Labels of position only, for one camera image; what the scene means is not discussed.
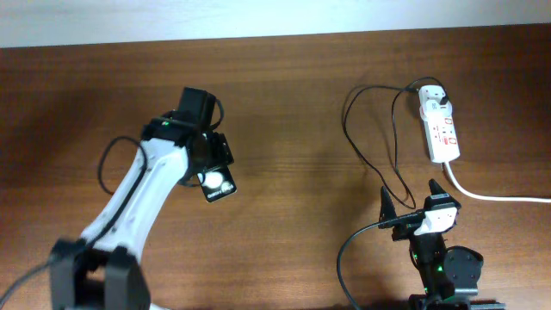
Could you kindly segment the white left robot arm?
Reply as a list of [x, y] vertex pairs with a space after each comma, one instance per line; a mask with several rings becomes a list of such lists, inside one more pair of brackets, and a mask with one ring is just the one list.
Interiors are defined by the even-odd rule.
[[156, 308], [141, 269], [145, 242], [169, 193], [196, 178], [207, 202], [234, 194], [234, 159], [220, 125], [221, 101], [184, 88], [177, 108], [146, 124], [137, 153], [108, 204], [75, 241], [51, 251], [54, 309]]

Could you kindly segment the black Galaxy smartphone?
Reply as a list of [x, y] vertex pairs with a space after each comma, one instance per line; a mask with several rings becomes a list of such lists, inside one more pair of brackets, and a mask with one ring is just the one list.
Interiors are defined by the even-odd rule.
[[227, 166], [199, 173], [197, 177], [201, 190], [209, 203], [232, 195], [238, 190]]

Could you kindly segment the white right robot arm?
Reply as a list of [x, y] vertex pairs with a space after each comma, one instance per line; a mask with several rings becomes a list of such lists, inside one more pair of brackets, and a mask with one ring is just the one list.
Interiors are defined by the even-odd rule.
[[386, 188], [381, 188], [380, 229], [392, 229], [394, 241], [407, 240], [409, 255], [424, 285], [408, 307], [422, 309], [505, 309], [497, 301], [476, 301], [483, 256], [465, 246], [447, 247], [443, 235], [456, 225], [461, 204], [434, 179], [424, 206], [398, 216]]

